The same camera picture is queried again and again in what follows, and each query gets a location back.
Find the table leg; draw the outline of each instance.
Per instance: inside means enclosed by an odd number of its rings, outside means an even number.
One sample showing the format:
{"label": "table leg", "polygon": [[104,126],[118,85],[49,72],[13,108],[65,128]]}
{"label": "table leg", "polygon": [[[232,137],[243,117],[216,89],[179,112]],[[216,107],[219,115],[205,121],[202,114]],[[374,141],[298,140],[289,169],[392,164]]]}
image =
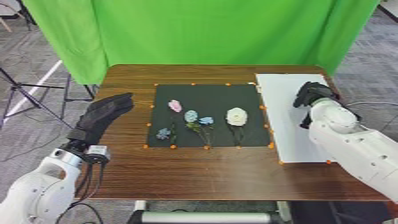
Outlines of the table leg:
{"label": "table leg", "polygon": [[0,23],[1,23],[1,25],[3,25],[4,30],[6,30],[8,32],[12,32],[12,30],[10,30],[10,28],[8,28],[8,25],[6,25],[6,23],[4,23],[3,19],[1,19],[1,17],[0,17]]}

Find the gray carpet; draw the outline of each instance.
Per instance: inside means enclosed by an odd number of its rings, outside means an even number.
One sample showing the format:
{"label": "gray carpet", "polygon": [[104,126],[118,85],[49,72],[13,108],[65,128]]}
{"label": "gray carpet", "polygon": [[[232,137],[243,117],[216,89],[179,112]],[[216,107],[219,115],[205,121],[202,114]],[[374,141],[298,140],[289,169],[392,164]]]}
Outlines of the gray carpet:
{"label": "gray carpet", "polygon": [[[6,23],[13,29],[13,33],[6,33],[0,27],[0,65],[19,81],[35,83],[58,60],[56,55],[40,31],[36,29],[29,32],[26,31],[22,20],[6,20]],[[398,93],[395,28],[395,23],[383,13],[376,11],[333,76],[335,86],[346,102],[388,101],[398,103],[398,99],[394,98]],[[65,76],[67,71],[61,67],[47,79],[47,83],[61,85]],[[4,106],[6,86],[6,83],[0,80],[0,100],[3,99],[0,101],[0,108]],[[74,97],[84,96],[81,86],[72,85],[70,95]],[[54,111],[60,109],[60,98],[60,91],[51,90],[44,102]],[[68,123],[76,122],[84,107],[86,103],[83,102],[68,103],[65,113]],[[355,106],[353,109],[363,117],[363,124],[379,130],[398,115],[395,107],[388,105],[362,105]],[[398,140],[395,128],[398,119],[383,129],[383,133],[394,140]],[[0,201],[15,178],[35,168],[52,147],[63,143],[65,132],[67,128],[61,127],[56,121],[51,121],[51,117],[40,110],[29,111],[8,120],[0,132]],[[6,157],[22,152],[28,153],[3,162]],[[99,210],[104,223],[125,223],[132,201],[88,200],[86,202]],[[275,204],[267,202],[195,201],[148,203],[148,210],[152,211],[171,211],[173,209],[187,211],[271,211],[275,210]],[[84,208],[76,208],[65,214],[61,223],[81,224],[84,221],[95,221],[92,212]]]}

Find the dark green cloth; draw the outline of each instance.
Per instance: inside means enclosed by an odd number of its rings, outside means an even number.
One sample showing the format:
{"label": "dark green cloth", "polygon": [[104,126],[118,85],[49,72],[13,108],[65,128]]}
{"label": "dark green cloth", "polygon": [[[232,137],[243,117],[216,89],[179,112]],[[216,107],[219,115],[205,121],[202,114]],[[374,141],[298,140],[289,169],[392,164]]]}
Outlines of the dark green cloth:
{"label": "dark green cloth", "polygon": [[305,64],[333,73],[379,0],[24,0],[79,84],[113,64]]}
{"label": "dark green cloth", "polygon": [[[182,111],[175,113],[168,108],[168,101],[177,100]],[[170,141],[157,140],[157,130],[170,129],[175,124],[175,145],[177,147],[200,147],[203,141],[196,133],[186,128],[184,112],[193,110],[198,118],[212,118],[211,134],[212,146],[266,146],[269,144],[269,134],[264,129],[264,116],[259,109],[259,94],[253,85],[159,85],[156,87],[154,109],[150,118],[150,128],[147,144],[150,147],[170,147]],[[241,128],[227,127],[227,110],[234,107],[246,112],[246,123]]]}

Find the black mat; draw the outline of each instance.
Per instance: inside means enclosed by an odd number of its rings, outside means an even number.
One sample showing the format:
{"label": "black mat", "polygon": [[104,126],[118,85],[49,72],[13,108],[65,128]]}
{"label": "black mat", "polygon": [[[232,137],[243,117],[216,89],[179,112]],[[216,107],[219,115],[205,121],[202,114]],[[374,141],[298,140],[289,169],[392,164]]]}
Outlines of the black mat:
{"label": "black mat", "polygon": [[[168,109],[168,101],[177,100],[182,111]],[[147,134],[148,147],[170,147],[168,140],[156,139],[161,128],[170,129],[171,116],[175,120],[177,147],[203,146],[196,133],[184,127],[184,112],[195,110],[200,117],[212,117],[212,147],[234,146],[234,138],[225,123],[227,110],[239,107],[248,114],[243,126],[241,146],[266,146],[269,143],[267,131],[262,127],[264,117],[259,110],[259,94],[251,85],[159,85],[156,87],[154,109]]]}

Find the cable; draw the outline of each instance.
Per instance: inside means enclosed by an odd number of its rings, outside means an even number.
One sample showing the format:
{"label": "cable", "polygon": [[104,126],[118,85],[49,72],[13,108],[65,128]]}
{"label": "cable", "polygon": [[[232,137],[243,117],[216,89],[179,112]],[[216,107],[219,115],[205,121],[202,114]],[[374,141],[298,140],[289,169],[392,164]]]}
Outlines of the cable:
{"label": "cable", "polygon": [[79,183],[77,188],[76,188],[74,197],[77,196],[79,190],[81,190],[84,182],[88,180],[88,175],[92,175],[92,164],[86,165],[83,180],[81,180],[81,183]]}
{"label": "cable", "polygon": [[45,147],[52,141],[58,139],[60,137],[60,132],[61,132],[61,129],[63,129],[63,125],[60,125],[60,129],[58,129],[58,134],[54,135],[52,139],[36,147],[33,147],[26,152],[12,155],[10,157],[6,157],[4,159],[0,160],[1,163],[4,163],[8,160],[12,160],[13,158],[17,158],[19,156],[26,155],[29,152],[33,152],[36,149],[40,149],[42,147]]}
{"label": "cable", "polygon": [[346,106],[355,106],[358,104],[386,104],[386,105],[394,105],[398,106],[398,103],[392,103],[392,102],[355,102],[355,103],[347,103]]}
{"label": "cable", "polygon": [[379,129],[379,132],[383,131],[383,129],[386,128],[388,124],[392,123],[394,119],[398,117],[398,114],[394,115],[394,118],[390,119],[390,121],[386,122],[386,124],[383,125],[381,129]]}
{"label": "cable", "polygon": [[88,195],[86,195],[86,189],[88,189],[88,187],[84,188],[83,196],[79,197],[77,201],[70,203],[70,206],[74,204],[77,204],[95,194],[95,192],[99,190],[99,187],[100,187],[100,183],[102,183],[102,170],[104,170],[104,164],[100,164],[100,167],[99,167],[99,178],[97,178],[97,182],[95,182],[95,188],[93,188],[93,190],[92,190],[92,192],[90,192]]}
{"label": "cable", "polygon": [[70,206],[70,207],[67,208],[63,214],[58,216],[58,219],[56,219],[54,224],[58,224],[60,219],[61,219],[61,217],[63,217],[67,211],[68,211],[77,205],[83,205],[83,206],[88,207],[88,209],[92,210],[92,212],[93,212],[93,214],[95,214],[95,218],[97,218],[99,224],[102,224],[102,218],[100,218],[99,212],[95,211],[95,208],[93,208],[88,204],[84,204],[84,203],[77,203],[74,206]]}
{"label": "cable", "polygon": [[[355,103],[347,103],[346,106],[355,106],[355,105],[360,105],[360,104],[386,104],[386,105],[392,105],[392,106],[398,106],[398,103],[392,103],[392,102],[355,102]],[[379,128],[379,132],[383,131],[383,129],[386,128],[386,126],[390,125],[394,119],[398,118],[398,115],[392,117],[392,119],[388,120],[386,124],[383,125],[383,127]]]}
{"label": "cable", "polygon": [[84,185],[84,190],[83,190],[83,194],[79,196],[79,199],[76,202],[70,203],[70,206],[74,206],[84,199],[86,193],[88,193],[88,188],[90,188],[90,180],[92,180],[92,171],[88,173],[88,177],[86,177],[86,185]]}

